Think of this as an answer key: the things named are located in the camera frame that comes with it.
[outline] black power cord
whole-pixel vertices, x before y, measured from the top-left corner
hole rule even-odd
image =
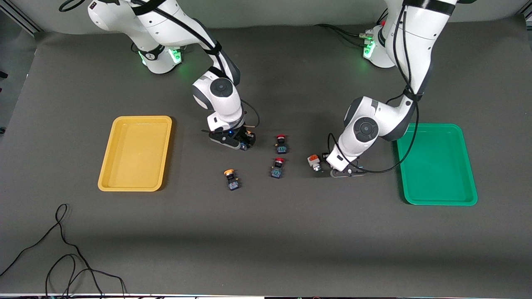
[[[138,54],[138,51],[135,51],[135,49],[134,49],[133,47],[135,47],[135,48],[137,47],[137,46],[135,45],[135,43],[131,43],[131,46],[129,47],[129,49],[130,49],[133,53],[137,53],[137,54]]]
[[[65,6],[69,5],[70,3],[74,2],[74,1],[76,1],[76,0],[66,0],[65,2],[63,2],[63,4],[59,5],[59,11],[60,12],[71,11],[71,10],[75,9],[76,7],[80,6],[81,4],[83,4],[83,2],[85,2],[85,0],[79,0],[79,2],[74,4],[73,6],[68,7],[67,9],[65,8]]]
[[[375,24],[376,25],[380,25],[380,22],[382,20],[384,20],[384,18],[387,17],[387,16],[388,16],[388,8],[385,9],[382,14],[380,14],[380,17],[379,17],[379,19],[377,20],[377,22]]]
[[[46,297],[45,298],[48,298],[48,283],[49,283],[49,279],[50,279],[50,275],[52,274],[52,271],[54,270],[54,268],[57,266],[57,264],[59,262],[61,262],[63,259],[66,259],[66,258],[70,258],[71,261],[72,261],[72,264],[73,264],[73,267],[72,267],[72,273],[70,275],[70,278],[69,278],[69,282],[68,282],[68,285],[65,289],[65,291],[63,292],[63,295],[66,295],[66,297],[69,297],[69,292],[70,292],[70,287],[71,285],[74,283],[74,281],[79,277],[79,275],[85,271],[89,271],[91,276],[93,277],[93,281],[94,281],[94,285],[96,286],[96,288],[98,289],[98,292],[100,293],[101,296],[104,295],[102,289],[100,288],[99,284],[98,284],[98,281],[96,280],[96,276],[94,275],[94,273],[99,273],[99,274],[102,274],[102,275],[105,275],[105,276],[108,276],[108,277],[112,277],[112,278],[117,278],[120,280],[120,284],[121,284],[121,287],[122,287],[122,295],[125,297],[125,294],[127,293],[127,289],[126,289],[126,285],[123,281],[122,278],[118,277],[118,276],[115,276],[115,275],[112,275],[112,274],[109,274],[109,273],[106,273],[106,272],[103,272],[103,271],[100,271],[100,270],[96,270],[96,269],[93,269],[90,267],[89,263],[87,262],[87,259],[83,256],[83,254],[81,253],[79,247],[73,243],[70,243],[67,241],[67,239],[65,238],[65,234],[64,234],[64,230],[63,230],[63,219],[65,217],[65,215],[67,214],[67,211],[68,211],[68,208],[69,206],[67,204],[61,204],[57,210],[55,211],[55,224],[49,228],[49,230],[42,236],[42,238],[37,241],[35,244],[29,246],[29,247],[26,247],[24,248],[20,253],[19,255],[16,256],[16,258],[13,260],[13,262],[11,262],[11,264],[9,266],[7,266],[7,268],[2,272],[0,273],[0,277],[5,275],[5,273],[17,262],[17,260],[20,258],[20,256],[26,251],[26,250],[29,250],[37,245],[39,245],[49,234],[50,232],[59,226],[59,229],[60,229],[60,232],[61,232],[61,239],[63,241],[63,243],[69,245],[69,246],[72,246],[76,249],[76,252],[77,254],[74,254],[74,253],[69,253],[69,254],[65,254],[63,255],[62,257],[60,257],[54,264],[53,266],[50,268],[50,270],[48,271],[48,274],[46,275],[46,280],[45,280],[45,292],[46,292]],[[77,275],[74,275],[76,273],[76,258],[77,259],[80,259],[83,261],[83,263],[85,264],[85,269],[81,270],[78,272]]]
[[[257,124],[254,125],[254,126],[244,126],[246,128],[256,128],[258,127],[260,124],[261,124],[261,116],[259,115],[259,113],[257,112],[257,110],[255,109],[255,107],[253,107],[250,103],[246,102],[245,100],[243,99],[240,99],[244,104],[246,104],[247,106],[249,106],[253,112],[255,112],[255,115],[257,115]]]
[[[399,68],[399,72],[401,73],[401,76],[403,77],[403,79],[406,82],[406,88],[411,93],[414,93],[412,87],[410,86],[410,84],[412,82],[412,74],[411,74],[411,69],[410,69],[410,59],[408,57],[408,50],[406,48],[406,29],[405,29],[405,26],[406,26],[406,11],[404,9],[405,9],[405,6],[403,5],[403,7],[401,8],[401,12],[399,14],[399,17],[397,19],[397,25],[395,26],[394,39],[393,39],[394,58],[395,58],[395,61],[397,62],[397,67]],[[397,33],[398,33],[398,30],[399,30],[399,24],[400,23],[402,23],[402,25],[403,25],[403,48],[404,48],[404,54],[405,54],[405,57],[406,57],[406,64],[408,66],[408,77],[406,77],[406,75],[404,74],[403,69],[401,68],[401,65],[399,64],[399,59],[397,58],[396,43],[397,43]],[[389,99],[386,102],[386,104],[388,104],[389,102],[391,102],[391,101],[393,101],[393,100],[395,100],[397,98],[400,98],[401,96],[403,96],[403,94],[400,94],[400,95],[398,95],[398,96],[396,96],[394,98]],[[392,167],[390,167],[388,169],[385,169],[385,170],[369,170],[369,169],[366,169],[366,168],[361,168],[358,165],[353,164],[352,162],[349,162],[349,165],[351,165],[352,167],[355,167],[358,170],[361,170],[361,171],[367,172],[367,173],[385,173],[385,172],[389,172],[389,171],[394,170],[395,168],[397,168],[397,166],[399,166],[401,163],[403,163],[404,160],[406,160],[406,157],[408,157],[408,155],[410,154],[410,150],[412,149],[412,146],[414,145],[415,136],[416,136],[416,134],[418,132],[418,125],[419,125],[419,105],[418,105],[418,100],[415,98],[412,101],[414,103],[414,108],[415,108],[415,113],[416,113],[414,133],[412,135],[412,141],[410,141],[410,145],[408,146],[408,149],[406,150],[406,153],[404,154],[403,158],[401,160],[399,160],[399,162],[397,162],[394,166],[392,166]],[[330,150],[330,139],[331,138],[334,141],[334,144],[335,144],[336,148],[338,149],[338,151],[340,152],[340,154],[342,155],[342,157],[346,161],[349,161],[347,159],[347,157],[344,155],[344,153],[342,152],[342,149],[340,148],[336,138],[334,137],[334,135],[332,133],[329,133],[329,135],[327,136],[327,149],[328,149],[329,153],[331,152],[331,150]]]
[[[362,48],[365,47],[365,45],[359,44],[359,43],[355,43],[354,41],[352,41],[352,40],[350,40],[348,38],[348,37],[358,37],[359,36],[358,34],[354,34],[354,33],[351,33],[349,31],[345,31],[344,29],[342,29],[340,27],[337,27],[337,26],[334,26],[334,25],[330,25],[330,24],[316,24],[314,26],[332,29],[337,35],[339,35],[342,39],[344,39],[346,42],[350,43],[351,45],[357,46],[357,47],[362,47]]]

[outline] yellow tray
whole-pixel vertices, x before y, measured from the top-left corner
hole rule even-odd
[[[163,182],[172,119],[168,116],[114,120],[98,180],[101,191],[157,191]]]

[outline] metal frame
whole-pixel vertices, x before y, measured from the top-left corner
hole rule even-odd
[[[527,29],[532,30],[532,0],[525,4],[520,12],[525,15]]]
[[[43,31],[39,25],[33,22],[18,7],[11,3],[11,1],[0,0],[0,9],[29,34],[34,35],[37,32]]]

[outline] gray mat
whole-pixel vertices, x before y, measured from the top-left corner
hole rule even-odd
[[[421,122],[463,129],[479,196],[473,207],[405,204],[397,172],[312,177],[305,158],[326,149],[327,133],[342,132],[354,98],[385,101],[402,91],[396,69],[372,67],[324,28],[213,34],[242,70],[242,98],[261,113],[248,152],[200,132],[208,112],[190,86],[210,64],[197,46],[173,73],[156,76],[123,35],[41,37],[0,145],[0,268],[70,203],[67,238],[131,293],[532,296],[532,54],[522,17],[449,24],[420,104]],[[164,188],[100,192],[112,121],[143,114],[177,121]],[[275,180],[268,171],[280,133],[292,150],[285,177]],[[362,163],[382,169],[394,156],[379,140]],[[227,168],[238,171],[242,189],[227,190]],[[67,252],[54,232],[0,278],[0,289],[43,292],[46,272]],[[56,291],[69,267],[52,275]],[[100,282],[108,293],[120,290],[113,279]],[[76,291],[95,288],[86,276]]]

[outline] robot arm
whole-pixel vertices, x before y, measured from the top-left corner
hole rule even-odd
[[[400,0],[386,0],[393,6]],[[404,0],[391,25],[386,52],[407,82],[398,107],[369,97],[357,98],[344,118],[345,130],[327,162],[343,171],[377,139],[401,138],[410,123],[417,101],[423,95],[430,70],[434,42],[451,16],[457,0]]]
[[[126,34],[137,46],[143,63],[152,73],[170,72],[180,63],[179,54],[174,48],[160,45],[144,28],[137,16],[126,3],[105,3],[92,1],[87,7],[90,19],[105,31],[118,31]]]
[[[213,111],[207,118],[210,139],[242,150],[254,144],[255,135],[245,129],[245,113],[236,90],[240,70],[203,24],[187,16],[176,0],[94,0],[88,9],[100,28],[127,34],[141,51],[154,49],[141,52],[153,72],[151,66],[157,63],[167,65],[165,70],[175,66],[168,65],[171,55],[165,58],[165,47],[172,50],[199,44],[213,61],[213,66],[193,84],[196,102]]]

